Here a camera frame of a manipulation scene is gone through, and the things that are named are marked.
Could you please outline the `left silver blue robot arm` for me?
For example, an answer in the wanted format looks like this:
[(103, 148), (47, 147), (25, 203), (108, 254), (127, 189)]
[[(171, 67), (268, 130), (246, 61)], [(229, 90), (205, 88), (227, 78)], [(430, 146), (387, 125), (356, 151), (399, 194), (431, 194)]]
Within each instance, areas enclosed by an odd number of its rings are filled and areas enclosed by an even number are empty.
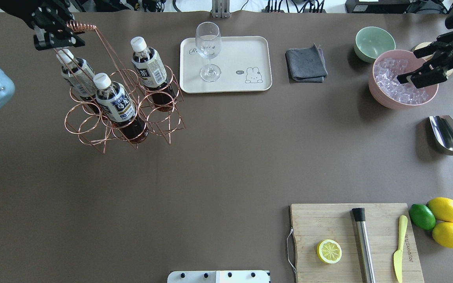
[[(20, 18), (34, 30), (36, 50), (81, 47), (85, 42), (68, 27), (74, 21), (70, 7), (84, 11), (79, 0), (0, 0), (0, 9)], [(14, 95), (14, 82), (0, 68), (0, 108)]]

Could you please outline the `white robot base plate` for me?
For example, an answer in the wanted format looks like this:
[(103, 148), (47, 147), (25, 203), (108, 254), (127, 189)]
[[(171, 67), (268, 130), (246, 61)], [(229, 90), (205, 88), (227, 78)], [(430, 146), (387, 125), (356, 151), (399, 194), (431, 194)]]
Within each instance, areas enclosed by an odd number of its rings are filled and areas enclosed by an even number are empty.
[(167, 283), (270, 283), (270, 271), (266, 270), (197, 270), (175, 271), (167, 277)]

